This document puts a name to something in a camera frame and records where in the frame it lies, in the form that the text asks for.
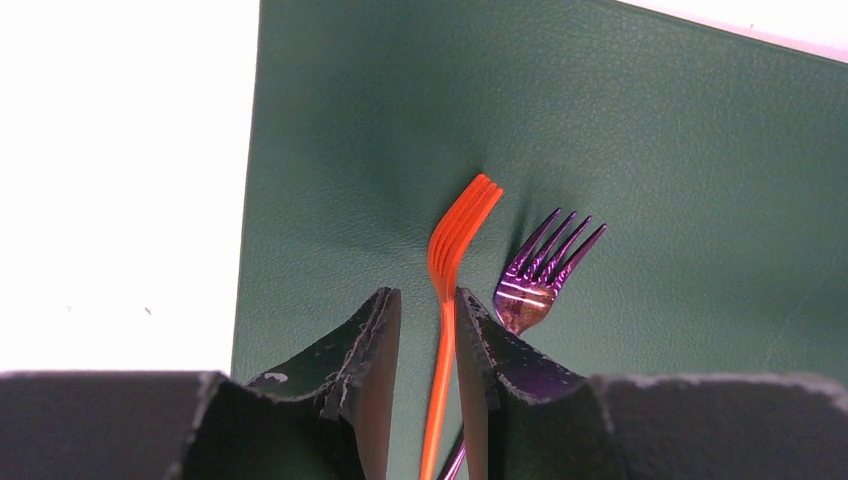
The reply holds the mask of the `green placemat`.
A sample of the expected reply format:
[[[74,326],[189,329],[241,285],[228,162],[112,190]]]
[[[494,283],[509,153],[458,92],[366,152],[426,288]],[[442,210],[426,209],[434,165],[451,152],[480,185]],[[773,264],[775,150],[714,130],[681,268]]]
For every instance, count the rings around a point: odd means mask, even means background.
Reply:
[[[400,289],[389,477],[416,478],[427,245],[479,173],[481,298],[554,209],[608,227],[528,335],[565,366],[846,380],[846,65],[612,1],[262,2],[233,376]]]

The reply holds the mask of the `orange plastic fork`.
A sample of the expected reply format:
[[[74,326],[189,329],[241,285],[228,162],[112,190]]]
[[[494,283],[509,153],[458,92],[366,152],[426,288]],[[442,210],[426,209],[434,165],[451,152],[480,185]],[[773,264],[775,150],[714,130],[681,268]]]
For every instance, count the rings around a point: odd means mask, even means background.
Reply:
[[[480,173],[442,217],[427,250],[427,266],[440,302],[440,338],[422,443],[419,478],[433,477],[455,354],[455,288],[462,257],[503,189]]]

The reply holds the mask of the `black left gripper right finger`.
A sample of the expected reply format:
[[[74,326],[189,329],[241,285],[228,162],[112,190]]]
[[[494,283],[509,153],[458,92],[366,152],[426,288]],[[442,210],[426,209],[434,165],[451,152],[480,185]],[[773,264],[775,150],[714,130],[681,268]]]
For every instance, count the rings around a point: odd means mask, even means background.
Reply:
[[[473,479],[843,479],[847,392],[814,374],[593,375],[456,292]]]

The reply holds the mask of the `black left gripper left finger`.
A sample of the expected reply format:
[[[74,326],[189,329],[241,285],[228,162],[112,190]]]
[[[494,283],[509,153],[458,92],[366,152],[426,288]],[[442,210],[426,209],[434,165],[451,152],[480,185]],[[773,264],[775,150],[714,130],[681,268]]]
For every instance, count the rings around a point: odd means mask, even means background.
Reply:
[[[238,383],[215,371],[1,377],[5,479],[383,479],[402,301]]]

